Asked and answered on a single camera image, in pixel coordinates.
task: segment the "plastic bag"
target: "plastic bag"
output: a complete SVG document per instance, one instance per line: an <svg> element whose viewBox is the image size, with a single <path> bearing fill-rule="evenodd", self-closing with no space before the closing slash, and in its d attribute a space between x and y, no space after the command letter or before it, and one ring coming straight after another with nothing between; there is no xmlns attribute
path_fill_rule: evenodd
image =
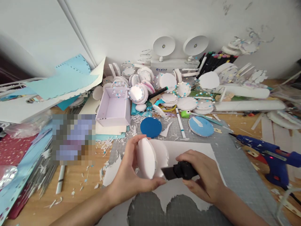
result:
<svg viewBox="0 0 301 226"><path fill-rule="evenodd" d="M27 138L39 133L51 119L52 113L49 109L21 124L0 121L0 127L12 138Z"/></svg>
<svg viewBox="0 0 301 226"><path fill-rule="evenodd" d="M12 182L17 174L17 171L18 169L15 166L0 166L0 190Z"/></svg>

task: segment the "white wall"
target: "white wall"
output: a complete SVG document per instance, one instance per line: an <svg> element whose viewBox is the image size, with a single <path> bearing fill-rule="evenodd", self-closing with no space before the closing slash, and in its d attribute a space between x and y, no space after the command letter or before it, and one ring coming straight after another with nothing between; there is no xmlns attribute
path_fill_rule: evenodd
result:
<svg viewBox="0 0 301 226"><path fill-rule="evenodd" d="M270 78L279 78L301 58L298 0L65 1L97 64L104 56L108 57L107 63L136 61L140 52L152 48L155 39L162 35L176 40L171 58L187 57L182 46L192 35L209 38L206 52L219 51L234 36L246 37L247 27L259 30L262 24L271 28L268 37L274 35L275 40L263 43L254 55L239 57L238 66L251 62L258 69L268 70ZM0 35L1 31L47 67L78 53L92 66L57 1L0 0ZM12 51L7 47L5 52L10 55ZM23 60L23 65L30 65L27 70L35 68L32 62Z"/></svg>
<svg viewBox="0 0 301 226"><path fill-rule="evenodd" d="M0 51L35 77L81 53L92 62L57 1L0 0Z"/></svg>
<svg viewBox="0 0 301 226"><path fill-rule="evenodd" d="M301 58L301 9L295 0L67 0L95 61L136 61L156 38L176 39L171 58L186 58L182 46L192 35L209 38L208 51L219 51L246 28L268 25L275 35L252 56L239 57L238 65L251 62L267 69L270 78L280 77ZM225 9L230 6L227 15Z"/></svg>

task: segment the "pink paper box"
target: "pink paper box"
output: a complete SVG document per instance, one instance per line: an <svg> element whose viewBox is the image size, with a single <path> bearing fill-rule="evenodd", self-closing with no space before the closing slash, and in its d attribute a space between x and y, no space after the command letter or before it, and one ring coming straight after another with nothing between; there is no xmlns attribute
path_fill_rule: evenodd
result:
<svg viewBox="0 0 301 226"><path fill-rule="evenodd" d="M102 126L129 126L131 100L125 87L106 88L96 120Z"/></svg>

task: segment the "blue paper circle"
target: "blue paper circle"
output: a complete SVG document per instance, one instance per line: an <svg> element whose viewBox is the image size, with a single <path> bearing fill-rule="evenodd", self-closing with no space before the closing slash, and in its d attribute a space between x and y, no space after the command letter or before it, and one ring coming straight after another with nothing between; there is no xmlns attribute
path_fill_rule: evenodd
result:
<svg viewBox="0 0 301 226"><path fill-rule="evenodd" d="M142 134L146 134L150 138L155 138L161 133L162 124L156 118L147 117L141 122L140 129Z"/></svg>
<svg viewBox="0 0 301 226"><path fill-rule="evenodd" d="M202 126L199 126L193 118L196 118ZM200 116L195 116L193 118L190 118L188 121L189 127L192 132L195 134L202 136L202 137L208 137L211 136L214 133L214 128L213 125L206 119L200 117Z"/></svg>

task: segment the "gray cutting mat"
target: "gray cutting mat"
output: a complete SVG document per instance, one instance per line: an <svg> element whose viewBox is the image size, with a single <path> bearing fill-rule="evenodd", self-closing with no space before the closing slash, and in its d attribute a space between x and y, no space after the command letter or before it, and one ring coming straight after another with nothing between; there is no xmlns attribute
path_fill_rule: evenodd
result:
<svg viewBox="0 0 301 226"><path fill-rule="evenodd" d="M183 141L180 140L182 135L177 118L171 117L168 122L163 118L159 118L159 120L162 122L162 130L167 127L168 123L173 122L169 127L168 136L164 137L164 140L174 141L176 137L172 135L176 134L179 137L177 141ZM214 132L210 137L200 137L189 132L188 119L182 118L182 124L186 137L190 138L187 142L211 144L227 186L253 211L263 217L269 225L278 225L274 218L277 203L245 153L235 147L234 138L228 134L231 131L213 124L214 128L222 130L222 134ZM137 133L141 134L140 124L138 124ZM128 132L125 140L131 136ZM125 145L114 141L109 163L114 163L118 155L123 155L124 150ZM290 225L283 215L281 219L285 225ZM161 209L160 200L152 192L136 196L129 207L128 220L130 226L232 225L215 206L211 206L207 211L199 211L193 200L184 195L176 196L171 200L165 215Z"/></svg>

